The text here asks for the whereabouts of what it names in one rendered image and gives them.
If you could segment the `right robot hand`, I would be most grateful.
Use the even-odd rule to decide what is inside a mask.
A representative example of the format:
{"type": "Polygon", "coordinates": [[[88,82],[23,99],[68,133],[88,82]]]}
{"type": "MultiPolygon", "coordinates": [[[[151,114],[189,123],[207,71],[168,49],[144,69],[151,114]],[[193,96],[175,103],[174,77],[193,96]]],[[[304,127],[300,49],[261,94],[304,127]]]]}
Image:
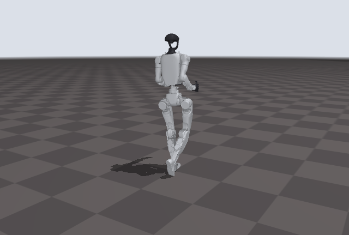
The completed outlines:
{"type": "Polygon", "coordinates": [[[197,84],[197,81],[195,81],[196,83],[194,84],[196,86],[196,89],[195,90],[192,90],[192,91],[196,91],[198,92],[198,88],[199,88],[199,84],[197,84]]]}

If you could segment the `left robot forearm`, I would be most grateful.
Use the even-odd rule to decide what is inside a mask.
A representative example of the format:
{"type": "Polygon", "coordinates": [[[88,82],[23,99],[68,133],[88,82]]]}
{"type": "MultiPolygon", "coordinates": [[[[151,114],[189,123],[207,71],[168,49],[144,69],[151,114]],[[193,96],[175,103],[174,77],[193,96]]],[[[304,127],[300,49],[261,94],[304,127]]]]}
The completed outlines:
{"type": "Polygon", "coordinates": [[[170,85],[166,85],[165,83],[164,83],[164,81],[163,81],[163,83],[157,83],[157,84],[159,84],[159,85],[161,85],[161,86],[164,86],[164,87],[169,87],[170,85]]]}

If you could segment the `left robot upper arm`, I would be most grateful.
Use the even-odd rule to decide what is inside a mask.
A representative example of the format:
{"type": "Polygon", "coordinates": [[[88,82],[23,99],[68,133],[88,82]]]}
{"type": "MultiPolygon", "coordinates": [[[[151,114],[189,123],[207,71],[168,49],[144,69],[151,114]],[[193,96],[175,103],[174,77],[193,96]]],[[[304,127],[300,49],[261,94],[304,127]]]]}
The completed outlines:
{"type": "Polygon", "coordinates": [[[161,76],[161,56],[155,58],[155,81],[156,83],[163,83],[163,78],[161,76]]]}

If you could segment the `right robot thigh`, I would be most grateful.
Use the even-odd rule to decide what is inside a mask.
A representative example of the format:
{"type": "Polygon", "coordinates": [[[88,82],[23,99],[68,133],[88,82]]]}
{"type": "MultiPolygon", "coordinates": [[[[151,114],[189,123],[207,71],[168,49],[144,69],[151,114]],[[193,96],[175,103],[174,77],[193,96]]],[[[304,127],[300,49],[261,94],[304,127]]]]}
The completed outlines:
{"type": "Polygon", "coordinates": [[[183,119],[183,129],[181,129],[178,133],[180,138],[183,138],[184,133],[188,131],[190,133],[191,129],[191,124],[192,124],[192,100],[190,98],[186,97],[180,97],[179,102],[181,107],[183,108],[182,110],[182,119],[183,119]]]}

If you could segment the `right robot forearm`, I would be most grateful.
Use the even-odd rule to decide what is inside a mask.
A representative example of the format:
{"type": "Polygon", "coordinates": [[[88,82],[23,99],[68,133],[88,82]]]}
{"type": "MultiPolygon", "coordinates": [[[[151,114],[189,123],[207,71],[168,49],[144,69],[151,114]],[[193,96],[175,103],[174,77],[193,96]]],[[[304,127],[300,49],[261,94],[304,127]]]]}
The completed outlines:
{"type": "Polygon", "coordinates": [[[187,88],[188,91],[195,90],[196,86],[192,85],[186,75],[184,75],[184,81],[183,85],[187,88]]]}

